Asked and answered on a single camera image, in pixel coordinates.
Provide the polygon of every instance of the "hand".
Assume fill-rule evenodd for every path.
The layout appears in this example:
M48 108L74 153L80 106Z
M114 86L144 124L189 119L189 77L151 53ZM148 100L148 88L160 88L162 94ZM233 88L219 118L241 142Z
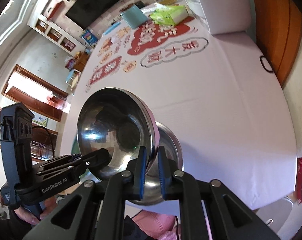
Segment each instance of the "hand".
M44 219L53 209L57 207L56 198L55 197L48 198L45 200L44 204L46 209L40 215L41 220ZM39 219L34 214L30 213L22 206L16 209L15 213L21 220L26 221L31 225L36 225L40 222Z

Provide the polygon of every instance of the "television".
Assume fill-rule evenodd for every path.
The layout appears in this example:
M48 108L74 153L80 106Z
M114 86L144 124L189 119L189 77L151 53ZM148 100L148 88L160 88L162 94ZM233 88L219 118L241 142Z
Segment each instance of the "television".
M101 14L120 0L76 0L66 16L82 29L89 27Z

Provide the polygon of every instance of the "blue cup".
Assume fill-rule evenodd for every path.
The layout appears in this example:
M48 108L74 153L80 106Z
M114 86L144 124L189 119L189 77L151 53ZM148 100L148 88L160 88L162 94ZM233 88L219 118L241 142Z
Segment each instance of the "blue cup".
M135 4L128 5L120 12L121 17L132 29L138 28L148 20L147 16Z

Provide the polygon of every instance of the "metal bowl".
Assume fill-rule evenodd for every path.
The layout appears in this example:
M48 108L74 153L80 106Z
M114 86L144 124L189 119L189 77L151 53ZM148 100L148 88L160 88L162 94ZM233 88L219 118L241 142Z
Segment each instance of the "metal bowl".
M156 158L159 137L153 114L141 99L118 88L95 92L83 105L78 119L81 154L105 148L112 156L102 170L90 168L100 180L124 171L128 162L138 157L140 146L147 148L148 170Z
M179 170L183 170L182 149L178 139L168 127L159 122L156 122L156 124L160 133L159 146L164 146L166 156L177 163ZM158 158L156 158L146 174L143 199L131 202L137 205L149 206L162 201L164 199L161 195Z

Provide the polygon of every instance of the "silver bolt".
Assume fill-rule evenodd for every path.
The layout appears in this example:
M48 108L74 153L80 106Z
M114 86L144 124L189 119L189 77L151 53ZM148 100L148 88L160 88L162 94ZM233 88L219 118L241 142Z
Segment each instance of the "silver bolt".
M123 172L121 173L121 176L122 176L122 177L125 177L125 178L128 178L128 177L131 176L131 171L123 171Z
M92 187L93 185L94 185L94 181L92 181L92 180L86 180L83 183L83 186L85 186L85 187Z
M269 227L272 223L273 223L273 219L270 218L269 220L267 220L266 225Z
M220 186L221 186L221 181L215 179L215 180L213 180L213 181L211 182L211 185L212 185L213 187L220 187Z
M174 176L176 177L182 177L184 175L184 172L183 171L180 171L180 170L176 170L174 172Z

